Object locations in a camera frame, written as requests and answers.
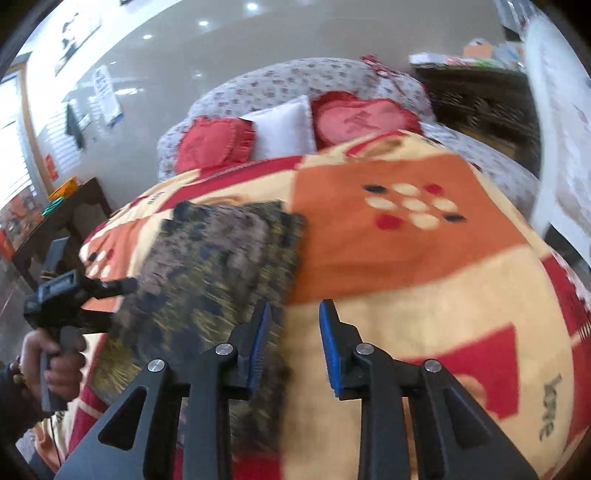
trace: folded camouflage clothing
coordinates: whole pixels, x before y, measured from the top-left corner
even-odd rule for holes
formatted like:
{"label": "folded camouflage clothing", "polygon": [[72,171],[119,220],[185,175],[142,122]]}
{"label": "folded camouflage clothing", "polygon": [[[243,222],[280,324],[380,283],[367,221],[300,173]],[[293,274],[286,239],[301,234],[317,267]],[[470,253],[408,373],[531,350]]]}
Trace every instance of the folded camouflage clothing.
{"label": "folded camouflage clothing", "polygon": [[[284,306],[298,264],[304,218],[281,202],[242,206],[181,202],[115,315],[90,386],[110,404],[154,358],[173,369],[224,342],[260,298],[273,307],[269,354],[258,393],[230,404],[234,454],[277,451],[288,368],[281,356]],[[184,442],[184,406],[179,442]]]}

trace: hand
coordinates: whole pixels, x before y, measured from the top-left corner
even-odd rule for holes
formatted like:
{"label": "hand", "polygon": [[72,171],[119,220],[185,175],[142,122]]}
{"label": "hand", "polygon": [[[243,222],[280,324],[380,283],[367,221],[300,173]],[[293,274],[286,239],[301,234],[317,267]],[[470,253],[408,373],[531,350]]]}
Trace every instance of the hand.
{"label": "hand", "polygon": [[[64,353],[51,359],[51,370],[45,372],[45,381],[49,390],[66,401],[72,401],[80,394],[82,381],[81,368],[86,364],[80,352],[86,349],[86,341],[80,335],[75,342],[76,352]],[[21,372],[27,379],[33,397],[41,401],[40,358],[41,352],[59,353],[60,346],[52,340],[44,329],[37,329],[27,334],[22,342]]]}

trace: silver bolt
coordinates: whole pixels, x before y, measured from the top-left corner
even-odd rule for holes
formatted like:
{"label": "silver bolt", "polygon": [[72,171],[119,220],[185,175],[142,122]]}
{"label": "silver bolt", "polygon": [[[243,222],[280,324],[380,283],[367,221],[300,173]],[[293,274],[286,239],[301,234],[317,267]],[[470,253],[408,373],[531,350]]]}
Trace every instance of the silver bolt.
{"label": "silver bolt", "polygon": [[164,368],[164,365],[166,365],[164,363],[164,360],[157,358],[156,360],[152,360],[148,364],[148,370],[150,370],[153,373],[160,372]]}
{"label": "silver bolt", "polygon": [[233,350],[234,350],[234,347],[232,345],[230,345],[229,343],[220,343],[216,347],[216,353],[218,355],[230,355],[230,353],[232,353]]}
{"label": "silver bolt", "polygon": [[441,363],[433,359],[427,360],[425,362],[425,370],[427,370],[427,372],[436,374],[437,372],[441,371]]}
{"label": "silver bolt", "polygon": [[374,352],[374,346],[371,343],[360,343],[355,350],[359,355],[371,355]]}

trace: upholstered bed frame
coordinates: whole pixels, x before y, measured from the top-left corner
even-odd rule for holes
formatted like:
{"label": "upholstered bed frame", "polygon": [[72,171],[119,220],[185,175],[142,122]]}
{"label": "upholstered bed frame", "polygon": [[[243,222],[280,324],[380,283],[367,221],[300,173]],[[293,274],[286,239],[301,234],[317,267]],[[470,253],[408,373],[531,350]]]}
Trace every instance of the upholstered bed frame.
{"label": "upholstered bed frame", "polygon": [[158,179],[175,175],[177,148],[193,120],[242,116],[307,95],[311,100],[325,92],[344,90],[362,99],[391,98],[416,113],[426,136],[444,144],[478,166],[528,218],[538,180],[509,157],[487,145],[437,123],[428,96],[415,78],[385,70],[375,62],[312,58],[291,60],[242,74],[210,90],[189,109],[187,118],[160,138]]}

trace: glossy wall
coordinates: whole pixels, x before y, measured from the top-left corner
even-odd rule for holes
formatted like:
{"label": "glossy wall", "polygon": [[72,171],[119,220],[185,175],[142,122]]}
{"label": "glossy wall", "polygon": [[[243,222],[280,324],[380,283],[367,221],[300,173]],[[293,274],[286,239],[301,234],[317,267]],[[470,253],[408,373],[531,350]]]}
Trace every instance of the glossy wall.
{"label": "glossy wall", "polygon": [[[28,44],[27,86],[41,152],[53,155],[60,175],[54,185],[96,176],[113,208],[157,182],[159,137],[231,77],[284,60],[368,53],[408,70],[411,53],[461,54],[473,38],[503,40],[492,0],[133,0],[125,7],[105,0],[101,8],[101,28],[57,76],[46,49],[60,41],[61,27],[51,18],[40,26]],[[124,112],[112,128],[93,100],[92,72],[101,65]],[[79,118],[92,118],[81,151],[63,132],[67,101]]]}

